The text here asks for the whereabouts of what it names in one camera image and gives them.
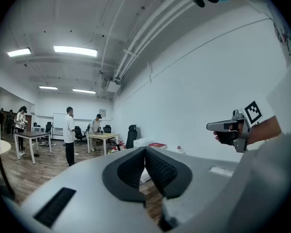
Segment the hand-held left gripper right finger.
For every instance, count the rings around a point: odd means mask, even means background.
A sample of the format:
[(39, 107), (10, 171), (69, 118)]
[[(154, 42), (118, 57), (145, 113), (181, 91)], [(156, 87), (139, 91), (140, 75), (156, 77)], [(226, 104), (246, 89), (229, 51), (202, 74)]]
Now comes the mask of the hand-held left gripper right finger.
[(145, 148), (145, 168), (162, 194), (163, 217), (194, 217), (211, 203), (238, 163)]

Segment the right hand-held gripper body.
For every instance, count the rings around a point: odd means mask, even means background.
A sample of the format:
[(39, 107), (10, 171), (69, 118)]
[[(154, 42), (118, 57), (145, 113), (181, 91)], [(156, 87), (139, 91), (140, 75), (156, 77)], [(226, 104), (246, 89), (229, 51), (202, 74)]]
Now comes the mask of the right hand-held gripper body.
[(262, 113), (255, 101), (243, 109), (243, 112), (234, 110), (232, 118), (223, 123), (223, 130), (218, 131), (221, 144), (233, 146), (236, 152), (246, 152), (249, 133), (254, 123), (262, 117)]

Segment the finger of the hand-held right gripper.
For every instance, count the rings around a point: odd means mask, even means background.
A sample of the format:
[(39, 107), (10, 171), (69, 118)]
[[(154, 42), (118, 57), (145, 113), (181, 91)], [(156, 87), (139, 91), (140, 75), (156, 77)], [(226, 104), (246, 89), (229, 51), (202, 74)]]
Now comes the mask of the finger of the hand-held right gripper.
[(214, 132), (229, 132), (238, 130), (238, 122), (236, 120), (225, 120), (208, 123), (206, 129)]

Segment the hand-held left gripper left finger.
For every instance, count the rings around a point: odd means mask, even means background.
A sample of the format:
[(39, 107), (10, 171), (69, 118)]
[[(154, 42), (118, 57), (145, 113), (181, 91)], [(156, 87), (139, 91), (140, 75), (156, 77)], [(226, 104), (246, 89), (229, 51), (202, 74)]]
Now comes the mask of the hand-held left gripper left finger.
[[(104, 168), (132, 151), (78, 162), (35, 190), (21, 206), (9, 198), (4, 203), (32, 233), (158, 233), (159, 227), (142, 203), (121, 201), (103, 184)], [(75, 194), (53, 225), (46, 227), (34, 216), (63, 187), (75, 190)]]

